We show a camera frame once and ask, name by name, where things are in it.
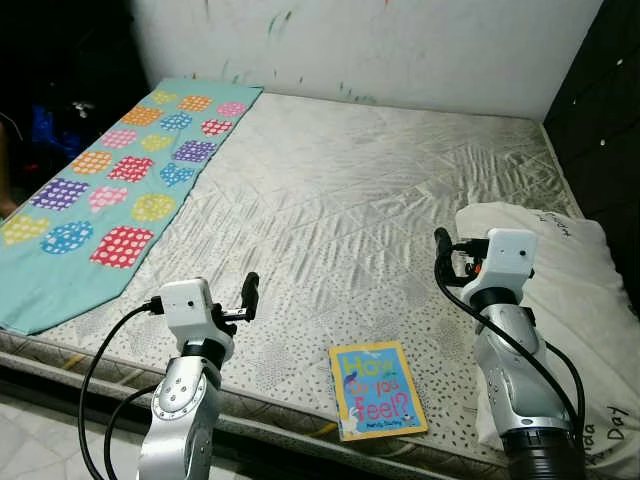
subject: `mattress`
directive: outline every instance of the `mattress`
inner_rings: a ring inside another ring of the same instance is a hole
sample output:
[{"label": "mattress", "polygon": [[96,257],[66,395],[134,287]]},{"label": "mattress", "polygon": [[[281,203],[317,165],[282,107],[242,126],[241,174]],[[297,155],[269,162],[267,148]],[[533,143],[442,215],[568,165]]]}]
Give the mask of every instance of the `mattress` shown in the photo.
[{"label": "mattress", "polygon": [[[0,362],[78,385],[87,354],[162,284],[202,276],[233,307],[256,271],[220,428],[388,477],[505,478],[474,432],[472,323],[433,280],[433,230],[498,200],[580,216],[539,124],[263,94],[125,292],[36,337],[2,332]],[[328,348],[387,340],[405,349],[430,430],[340,444]],[[176,354],[162,317],[136,318],[95,390],[158,381]]]}]

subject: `children's book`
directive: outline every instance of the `children's book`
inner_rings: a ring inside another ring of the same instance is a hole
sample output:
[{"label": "children's book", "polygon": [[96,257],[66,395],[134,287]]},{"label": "children's book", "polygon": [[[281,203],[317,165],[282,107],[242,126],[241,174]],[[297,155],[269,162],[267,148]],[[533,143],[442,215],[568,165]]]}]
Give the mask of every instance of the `children's book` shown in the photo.
[{"label": "children's book", "polygon": [[400,343],[332,347],[329,357],[342,441],[427,431]]}]

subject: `white floor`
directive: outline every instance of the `white floor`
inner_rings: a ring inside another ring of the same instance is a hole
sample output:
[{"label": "white floor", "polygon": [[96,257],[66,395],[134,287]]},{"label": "white floor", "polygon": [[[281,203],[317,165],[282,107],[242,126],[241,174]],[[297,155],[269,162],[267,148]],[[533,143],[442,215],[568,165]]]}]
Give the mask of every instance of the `white floor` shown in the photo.
[{"label": "white floor", "polygon": [[[0,394],[0,480],[87,480],[78,444],[76,419]],[[102,462],[104,426],[88,424],[87,440],[94,463],[107,478]],[[119,480],[136,478],[142,436],[118,431],[111,455]],[[237,464],[214,459],[210,479],[244,480]]]}]

